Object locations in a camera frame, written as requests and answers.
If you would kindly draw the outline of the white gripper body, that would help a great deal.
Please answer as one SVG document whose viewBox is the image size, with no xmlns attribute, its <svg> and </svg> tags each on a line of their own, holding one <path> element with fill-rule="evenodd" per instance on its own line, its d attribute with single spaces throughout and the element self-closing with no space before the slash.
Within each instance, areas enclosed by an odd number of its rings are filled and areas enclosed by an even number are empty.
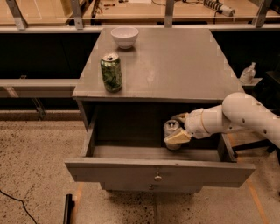
<svg viewBox="0 0 280 224">
<path fill-rule="evenodd" d="M 197 139 L 210 137 L 215 133 L 226 133 L 232 123 L 222 112 L 222 106 L 199 108 L 186 116 L 185 130 Z"/>
</svg>

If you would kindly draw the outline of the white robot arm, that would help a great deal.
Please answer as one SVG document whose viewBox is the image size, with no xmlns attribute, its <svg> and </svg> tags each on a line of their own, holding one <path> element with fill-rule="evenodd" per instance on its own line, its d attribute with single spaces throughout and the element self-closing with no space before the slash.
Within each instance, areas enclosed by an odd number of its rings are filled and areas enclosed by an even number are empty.
<svg viewBox="0 0 280 224">
<path fill-rule="evenodd" d="M 192 137 L 201 139 L 215 133 L 249 129 L 280 147 L 280 118 L 253 96 L 242 92 L 228 95 L 221 105 L 199 108 L 172 119 L 182 122 L 184 128 L 179 127 L 164 138 L 168 145 L 188 143 Z"/>
</svg>

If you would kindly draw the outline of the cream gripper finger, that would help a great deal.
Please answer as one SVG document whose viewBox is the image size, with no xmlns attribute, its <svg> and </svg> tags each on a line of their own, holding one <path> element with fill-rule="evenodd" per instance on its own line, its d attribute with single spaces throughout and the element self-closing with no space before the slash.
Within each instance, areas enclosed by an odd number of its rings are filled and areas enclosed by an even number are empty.
<svg viewBox="0 0 280 224">
<path fill-rule="evenodd" d="M 171 119 L 172 120 L 177 120 L 178 122 L 181 122 L 181 123 L 185 123 L 188 116 L 189 116 L 189 114 L 187 112 L 185 112 L 185 113 L 180 113 L 180 114 L 177 114 L 177 115 L 173 115 L 171 117 Z"/>
<path fill-rule="evenodd" d="M 184 144 L 191 140 L 192 136 L 184 129 L 179 128 L 164 139 L 166 144 Z"/>
</svg>

